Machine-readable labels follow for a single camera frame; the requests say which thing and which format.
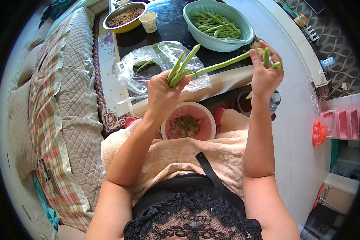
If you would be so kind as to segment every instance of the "yellow bowl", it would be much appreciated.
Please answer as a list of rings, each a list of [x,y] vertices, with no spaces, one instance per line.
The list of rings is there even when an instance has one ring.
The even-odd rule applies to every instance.
[[[115,17],[116,15],[119,15],[122,12],[125,12],[128,9],[131,8],[144,8],[144,11],[137,16],[134,20],[129,21],[123,25],[120,26],[115,26],[115,27],[108,27],[107,22],[109,20],[111,20],[113,17]],[[137,26],[139,26],[141,24],[141,22],[139,21],[139,17],[141,15],[143,15],[148,9],[148,5],[145,2],[131,2],[131,3],[127,3],[125,5],[122,5],[121,7],[116,8],[115,11],[111,12],[106,19],[104,19],[103,22],[103,28],[110,30],[114,33],[126,33],[134,28],[136,28]]]

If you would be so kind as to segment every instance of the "clear plastic bag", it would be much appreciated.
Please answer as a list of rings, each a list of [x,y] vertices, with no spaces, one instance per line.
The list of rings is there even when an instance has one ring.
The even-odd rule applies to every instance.
[[[115,63],[113,73],[122,86],[134,93],[133,96],[129,97],[131,101],[147,98],[149,79],[165,70],[172,69],[183,51],[186,53],[183,58],[185,60],[190,51],[177,41],[162,41],[144,46],[125,55],[120,63]],[[137,69],[149,60],[154,61],[155,64],[146,65],[138,74],[135,74]],[[204,65],[196,56],[193,56],[185,67],[185,69],[195,71],[202,68],[204,68]],[[202,88],[212,88],[208,74],[192,78],[192,81],[185,86],[183,91],[197,92]]]

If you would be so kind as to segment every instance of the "peach towel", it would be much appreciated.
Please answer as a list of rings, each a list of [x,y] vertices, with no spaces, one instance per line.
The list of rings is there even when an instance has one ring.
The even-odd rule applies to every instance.
[[[136,120],[124,130],[112,133],[101,142],[101,159],[105,170],[132,131],[140,123]],[[192,138],[173,140],[154,139],[143,170],[133,192],[133,204],[155,184],[178,175],[197,172],[205,174],[195,155],[203,152],[223,184],[243,198],[243,153],[248,137],[249,118],[227,109],[221,118],[221,133],[215,139],[199,141]]]

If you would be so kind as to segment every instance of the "small plastic basket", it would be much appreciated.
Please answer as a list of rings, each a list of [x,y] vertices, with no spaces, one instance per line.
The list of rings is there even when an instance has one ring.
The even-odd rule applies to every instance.
[[[199,14],[198,11],[208,12],[214,15],[222,14],[227,16],[231,21],[235,20],[239,26],[238,28],[241,29],[240,37],[242,40],[220,40],[198,30],[194,25],[196,20],[189,18],[190,13]],[[249,44],[254,39],[253,28],[248,20],[234,7],[225,3],[216,2],[215,0],[198,0],[191,2],[184,7],[183,17],[187,22],[193,38],[203,47],[213,51],[235,51],[239,47]]]

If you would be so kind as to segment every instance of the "patterned wallpaper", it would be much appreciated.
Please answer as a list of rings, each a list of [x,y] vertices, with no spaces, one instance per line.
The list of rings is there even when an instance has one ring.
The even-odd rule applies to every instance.
[[[304,0],[287,0],[298,13],[304,14],[308,19],[319,39],[313,44],[320,53],[319,59],[333,57],[336,66],[328,71],[327,77],[331,78],[328,84],[329,93],[334,88],[347,84],[347,90],[336,89],[328,99],[360,93],[360,69],[352,46],[342,32],[340,25],[329,11],[324,9],[318,15],[304,2]]]

